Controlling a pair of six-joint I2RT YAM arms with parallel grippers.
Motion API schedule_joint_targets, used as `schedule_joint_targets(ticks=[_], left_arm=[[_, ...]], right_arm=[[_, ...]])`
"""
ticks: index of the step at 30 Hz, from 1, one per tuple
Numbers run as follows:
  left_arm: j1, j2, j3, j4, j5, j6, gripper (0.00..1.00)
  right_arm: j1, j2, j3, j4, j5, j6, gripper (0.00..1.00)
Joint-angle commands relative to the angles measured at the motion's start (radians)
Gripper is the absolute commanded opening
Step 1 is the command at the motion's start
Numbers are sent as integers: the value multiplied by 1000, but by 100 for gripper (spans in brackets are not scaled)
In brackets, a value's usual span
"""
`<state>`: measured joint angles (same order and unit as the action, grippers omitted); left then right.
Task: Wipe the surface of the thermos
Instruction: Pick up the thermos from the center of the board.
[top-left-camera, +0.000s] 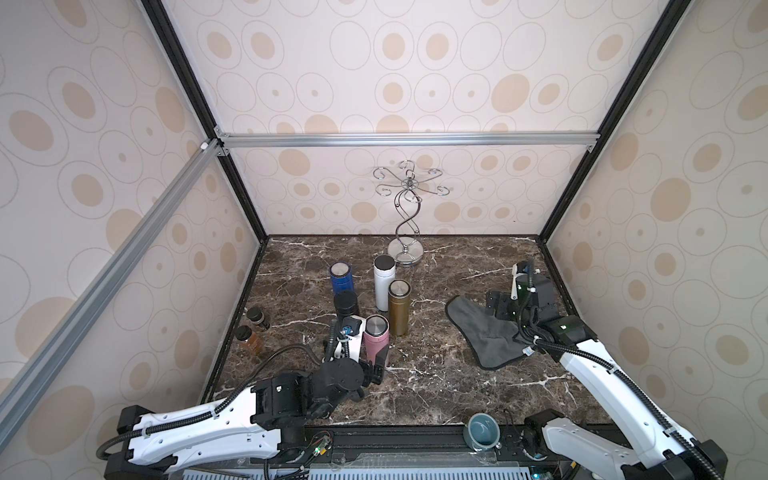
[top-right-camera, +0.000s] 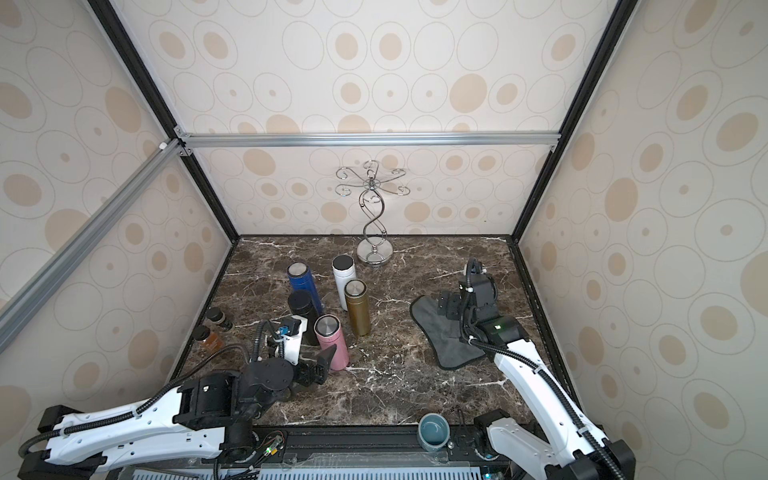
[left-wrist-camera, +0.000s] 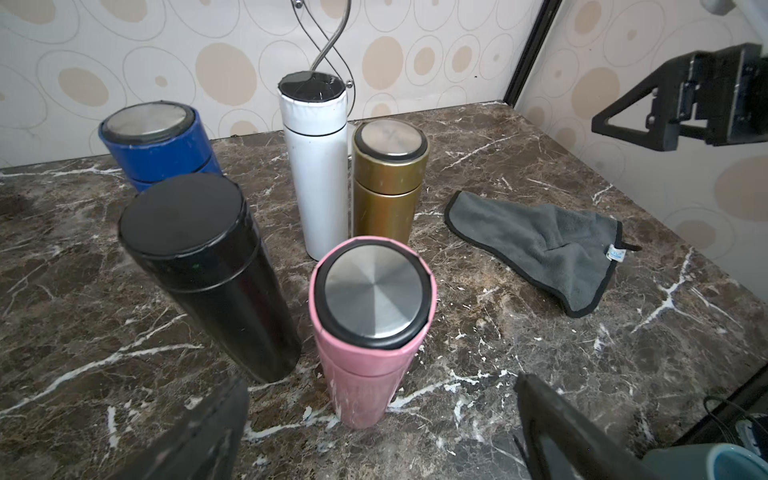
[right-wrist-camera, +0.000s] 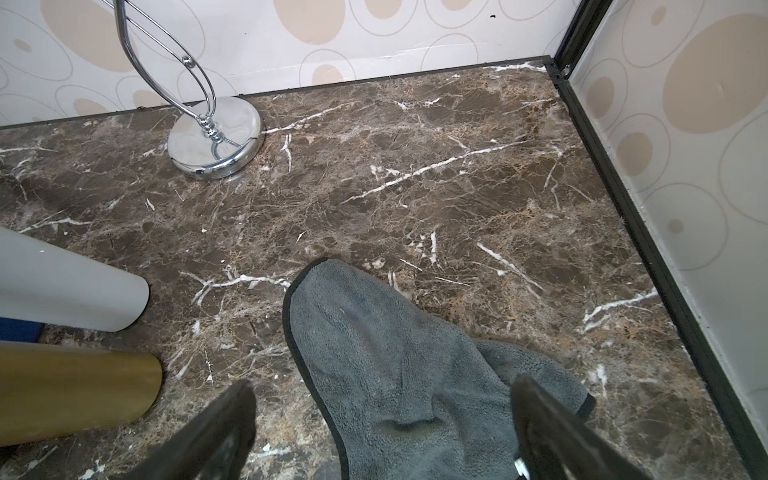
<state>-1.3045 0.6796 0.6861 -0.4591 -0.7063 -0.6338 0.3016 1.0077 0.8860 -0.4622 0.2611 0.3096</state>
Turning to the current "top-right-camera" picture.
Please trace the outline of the pink thermos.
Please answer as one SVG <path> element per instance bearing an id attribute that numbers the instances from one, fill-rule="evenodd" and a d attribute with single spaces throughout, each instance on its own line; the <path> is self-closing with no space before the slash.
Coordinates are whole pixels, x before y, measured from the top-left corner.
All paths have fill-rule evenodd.
<path id="1" fill-rule="evenodd" d="M 314 332 L 322 350 L 336 347 L 330 368 L 344 370 L 349 365 L 349 354 L 339 318 L 332 314 L 320 316 L 314 323 Z"/>

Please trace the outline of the grey yellow cleaning cloth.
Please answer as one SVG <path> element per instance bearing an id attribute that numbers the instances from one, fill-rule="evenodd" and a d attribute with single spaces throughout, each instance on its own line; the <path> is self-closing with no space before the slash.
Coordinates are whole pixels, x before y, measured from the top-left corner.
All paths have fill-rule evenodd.
<path id="1" fill-rule="evenodd" d="M 426 335 L 441 369 L 457 370 L 485 356 L 481 349 L 461 341 L 459 321 L 441 314 L 435 299 L 418 297 L 410 305 L 410 314 Z"/>

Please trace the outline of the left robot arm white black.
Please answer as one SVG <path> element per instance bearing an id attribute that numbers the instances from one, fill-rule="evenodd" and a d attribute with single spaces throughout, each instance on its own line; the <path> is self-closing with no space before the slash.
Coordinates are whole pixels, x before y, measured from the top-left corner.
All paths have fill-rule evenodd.
<path id="1" fill-rule="evenodd" d="M 287 436 L 260 437 L 254 420 L 289 397 L 294 386 L 323 384 L 337 348 L 314 360 L 259 360 L 243 344 L 211 353 L 152 397 L 99 412 L 65 405 L 46 409 L 38 435 L 18 454 L 21 479 L 89 479 L 129 465 L 199 459 L 245 478 L 278 453 Z"/>

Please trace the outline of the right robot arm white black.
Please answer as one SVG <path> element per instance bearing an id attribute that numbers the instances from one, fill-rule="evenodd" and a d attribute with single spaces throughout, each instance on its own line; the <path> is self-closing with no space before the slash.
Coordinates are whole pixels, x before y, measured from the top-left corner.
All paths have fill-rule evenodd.
<path id="1" fill-rule="evenodd" d="M 534 415 L 537 436 L 510 417 L 478 418 L 489 456 L 504 456 L 533 479 L 633 479 L 636 459 L 623 440 L 612 441 L 588 419 L 539 356 L 519 321 L 497 306 L 495 280 L 471 259 L 459 292 L 438 302 L 458 321 L 460 341 L 483 351 Z"/>

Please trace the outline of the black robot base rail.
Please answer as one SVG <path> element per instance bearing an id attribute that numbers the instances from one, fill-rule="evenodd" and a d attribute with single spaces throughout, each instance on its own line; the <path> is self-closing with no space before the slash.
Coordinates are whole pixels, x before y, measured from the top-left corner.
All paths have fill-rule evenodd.
<path id="1" fill-rule="evenodd" d="M 259 428 L 241 460 L 141 460 L 121 479 L 533 479 L 504 456 L 491 457 L 480 424 L 453 425 L 447 446 L 425 451 L 417 425 Z"/>

